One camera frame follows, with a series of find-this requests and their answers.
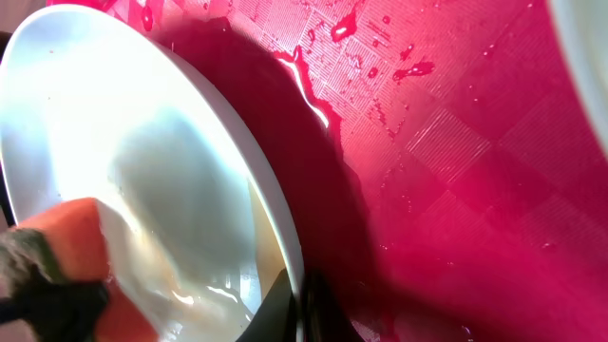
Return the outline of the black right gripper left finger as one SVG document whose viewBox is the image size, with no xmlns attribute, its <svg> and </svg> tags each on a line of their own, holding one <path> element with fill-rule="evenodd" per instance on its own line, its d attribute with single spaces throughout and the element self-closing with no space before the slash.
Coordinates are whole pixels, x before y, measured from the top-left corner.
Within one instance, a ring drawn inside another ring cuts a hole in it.
<svg viewBox="0 0 608 342">
<path fill-rule="evenodd" d="M 296 323 L 290 279 L 282 270 L 237 342 L 295 342 Z"/>
</svg>

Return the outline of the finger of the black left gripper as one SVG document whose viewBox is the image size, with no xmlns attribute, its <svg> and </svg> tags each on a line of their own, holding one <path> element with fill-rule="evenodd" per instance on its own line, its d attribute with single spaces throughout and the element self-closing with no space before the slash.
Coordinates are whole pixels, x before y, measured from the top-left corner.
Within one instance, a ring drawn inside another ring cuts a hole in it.
<svg viewBox="0 0 608 342">
<path fill-rule="evenodd" d="M 39 341 L 90 342 L 109 301 L 100 280 L 52 284 L 37 275 L 1 300 L 1 323 L 24 321 Z"/>
</svg>

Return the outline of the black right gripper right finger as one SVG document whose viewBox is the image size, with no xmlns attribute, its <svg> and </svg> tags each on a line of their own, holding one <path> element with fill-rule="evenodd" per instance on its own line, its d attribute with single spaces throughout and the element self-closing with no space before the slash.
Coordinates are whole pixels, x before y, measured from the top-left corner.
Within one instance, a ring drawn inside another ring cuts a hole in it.
<svg viewBox="0 0 608 342">
<path fill-rule="evenodd" d="M 306 275 L 302 304 L 307 342 L 363 342 L 322 274 Z"/>
</svg>

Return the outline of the orange green sponge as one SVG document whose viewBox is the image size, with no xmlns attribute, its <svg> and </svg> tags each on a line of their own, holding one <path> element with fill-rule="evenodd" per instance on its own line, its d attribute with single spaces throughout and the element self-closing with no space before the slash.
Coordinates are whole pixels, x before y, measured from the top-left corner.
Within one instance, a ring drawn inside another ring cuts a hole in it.
<svg viewBox="0 0 608 342">
<path fill-rule="evenodd" d="M 110 265 L 95 199 L 61 203 L 1 234 L 1 297 L 16 299 L 77 282 L 102 281 L 101 310 L 70 296 L 49 317 L 19 319 L 1 327 L 3 341 L 143 341 L 158 334 L 110 279 Z"/>
</svg>

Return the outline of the light blue plate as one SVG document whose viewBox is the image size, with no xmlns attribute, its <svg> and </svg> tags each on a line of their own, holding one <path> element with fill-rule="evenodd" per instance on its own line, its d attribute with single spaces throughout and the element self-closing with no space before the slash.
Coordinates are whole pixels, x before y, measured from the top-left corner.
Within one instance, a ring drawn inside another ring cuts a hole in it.
<svg viewBox="0 0 608 342">
<path fill-rule="evenodd" d="M 607 0 L 549 0 L 560 51 L 595 138 L 607 151 Z"/>
<path fill-rule="evenodd" d="M 181 57 L 98 10 L 39 9 L 1 62 L 16 221 L 96 200 L 112 274 L 162 341 L 237 341 L 277 275 L 304 337 L 295 224 L 262 149 Z"/>
</svg>

